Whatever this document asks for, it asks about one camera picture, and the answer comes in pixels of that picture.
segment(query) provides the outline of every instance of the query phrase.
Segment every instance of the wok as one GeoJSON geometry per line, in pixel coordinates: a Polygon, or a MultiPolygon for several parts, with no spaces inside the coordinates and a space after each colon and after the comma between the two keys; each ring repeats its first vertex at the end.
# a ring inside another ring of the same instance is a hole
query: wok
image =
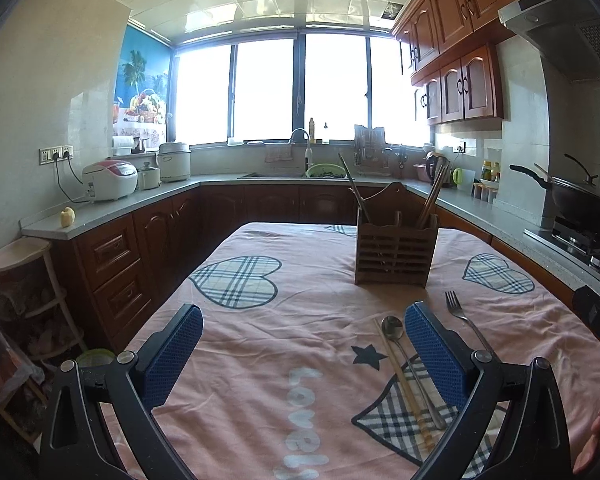
{"type": "Polygon", "coordinates": [[[582,184],[576,184],[561,178],[550,177],[544,180],[535,171],[524,166],[512,165],[513,171],[519,171],[534,179],[542,188],[551,191],[555,205],[564,219],[576,224],[583,230],[600,233],[600,195],[597,194],[589,171],[571,155],[564,154],[574,160],[587,173],[587,179],[582,184]]]}

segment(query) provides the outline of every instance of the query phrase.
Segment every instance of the gas stove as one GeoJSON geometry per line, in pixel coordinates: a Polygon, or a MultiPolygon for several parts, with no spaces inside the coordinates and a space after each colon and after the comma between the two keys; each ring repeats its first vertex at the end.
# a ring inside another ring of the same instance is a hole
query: gas stove
{"type": "Polygon", "coordinates": [[[600,278],[600,233],[580,229],[558,217],[552,229],[525,229],[525,235],[538,240],[600,278]]]}

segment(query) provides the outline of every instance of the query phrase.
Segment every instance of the silver screw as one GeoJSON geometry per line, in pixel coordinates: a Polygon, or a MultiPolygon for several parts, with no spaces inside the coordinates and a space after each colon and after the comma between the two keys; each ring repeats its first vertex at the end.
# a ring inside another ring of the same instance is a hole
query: silver screw
{"type": "Polygon", "coordinates": [[[477,361],[481,363],[490,363],[491,362],[491,354],[486,350],[476,350],[475,358],[477,361]]]}
{"type": "Polygon", "coordinates": [[[67,361],[62,362],[62,364],[60,365],[60,369],[63,372],[70,372],[71,370],[74,369],[74,366],[75,366],[75,361],[67,360],[67,361]]]}
{"type": "Polygon", "coordinates": [[[120,352],[118,354],[118,362],[121,365],[126,365],[127,363],[130,363],[134,358],[134,353],[130,352],[129,350],[125,350],[124,352],[120,352]]]}
{"type": "Polygon", "coordinates": [[[542,368],[542,370],[548,370],[551,366],[551,363],[547,361],[544,357],[537,357],[536,365],[538,366],[538,368],[542,368]]]}

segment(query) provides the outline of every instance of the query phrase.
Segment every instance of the paper towel roll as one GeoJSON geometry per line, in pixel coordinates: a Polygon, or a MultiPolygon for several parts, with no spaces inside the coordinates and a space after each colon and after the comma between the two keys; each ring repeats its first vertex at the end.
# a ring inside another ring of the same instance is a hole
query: paper towel roll
{"type": "Polygon", "coordinates": [[[113,137],[114,148],[132,148],[134,145],[135,142],[132,136],[120,135],[113,137]]]}

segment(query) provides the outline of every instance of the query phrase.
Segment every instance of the window frame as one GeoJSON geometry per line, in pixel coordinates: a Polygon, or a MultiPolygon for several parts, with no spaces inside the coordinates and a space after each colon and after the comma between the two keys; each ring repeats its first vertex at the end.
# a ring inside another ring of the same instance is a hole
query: window frame
{"type": "MultiPolygon", "coordinates": [[[[314,26],[314,27],[302,27],[302,28],[284,28],[282,30],[266,30],[266,31],[254,31],[243,34],[221,34],[216,37],[205,38],[202,40],[190,41],[189,43],[181,44],[174,50],[174,57],[172,62],[172,70],[170,71],[170,85],[171,88],[176,88],[178,81],[178,69],[180,63],[178,58],[182,54],[197,50],[200,48],[212,48],[215,46],[231,45],[231,56],[229,61],[229,81],[228,81],[228,113],[227,113],[227,141],[234,137],[234,126],[235,126],[235,74],[237,69],[237,53],[241,43],[251,43],[253,41],[266,41],[266,40],[284,40],[292,38],[294,40],[293,47],[293,88],[292,88],[292,124],[291,131],[297,128],[307,129],[308,125],[304,122],[304,101],[305,101],[305,74],[306,74],[306,36],[308,34],[345,34],[346,36],[363,36],[366,41],[366,105],[367,105],[367,124],[366,127],[370,128],[373,124],[373,81],[372,81],[372,67],[371,67],[371,38],[391,38],[395,39],[388,31],[385,30],[357,30],[344,27],[330,27],[330,26],[314,26]]],[[[401,41],[396,40],[400,45],[400,60],[402,60],[402,45],[401,41]]],[[[400,70],[404,74],[404,65],[401,64],[400,70]]],[[[171,107],[171,121],[175,124],[175,113],[176,113],[176,96],[173,96],[173,106],[171,107]]],[[[175,131],[172,133],[173,139],[175,140],[175,131]]],[[[253,140],[250,142],[287,142],[286,139],[262,139],[253,140]]],[[[331,143],[345,143],[352,144],[352,140],[330,140],[331,143]]],[[[206,146],[206,144],[196,144],[195,146],[206,146]]]]}

